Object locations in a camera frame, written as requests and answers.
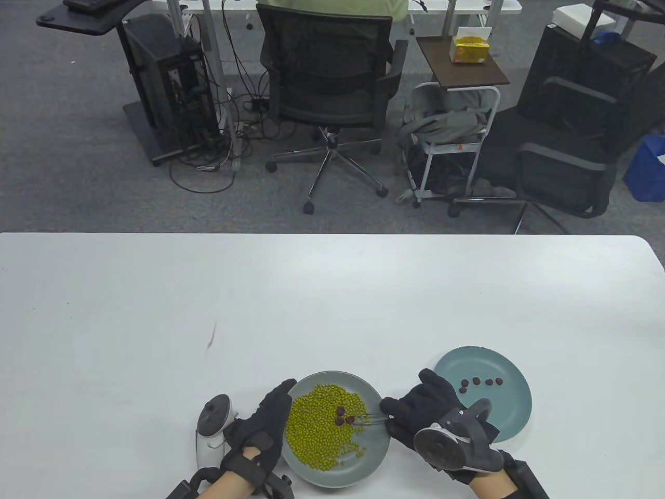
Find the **person's right hand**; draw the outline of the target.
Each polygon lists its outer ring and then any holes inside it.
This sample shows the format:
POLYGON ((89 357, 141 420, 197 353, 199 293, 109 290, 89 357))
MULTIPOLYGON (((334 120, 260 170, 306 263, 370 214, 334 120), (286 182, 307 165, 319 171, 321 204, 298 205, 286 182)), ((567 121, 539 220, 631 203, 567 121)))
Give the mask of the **person's right hand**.
POLYGON ((450 411, 456 414, 467 407, 458 398, 451 383, 431 369, 422 369, 420 382, 399 399, 385 397, 379 407, 387 420, 385 428, 392 439, 416 451, 414 439, 418 431, 439 423, 450 411))

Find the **person's left hand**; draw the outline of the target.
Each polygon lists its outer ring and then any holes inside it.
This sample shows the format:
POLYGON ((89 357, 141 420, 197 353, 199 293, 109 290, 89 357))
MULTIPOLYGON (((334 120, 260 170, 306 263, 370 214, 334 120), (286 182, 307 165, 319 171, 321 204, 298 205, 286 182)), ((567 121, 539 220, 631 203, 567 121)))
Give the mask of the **person's left hand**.
POLYGON ((253 447, 254 443, 269 443, 268 447, 256 446, 260 451, 257 463, 266 472, 274 470, 281 457, 284 430, 292 406, 289 392, 296 384, 294 378, 284 380, 263 398, 249 418, 238 418, 224 430, 225 441, 230 450, 223 463, 230 461, 231 456, 244 449, 253 447))

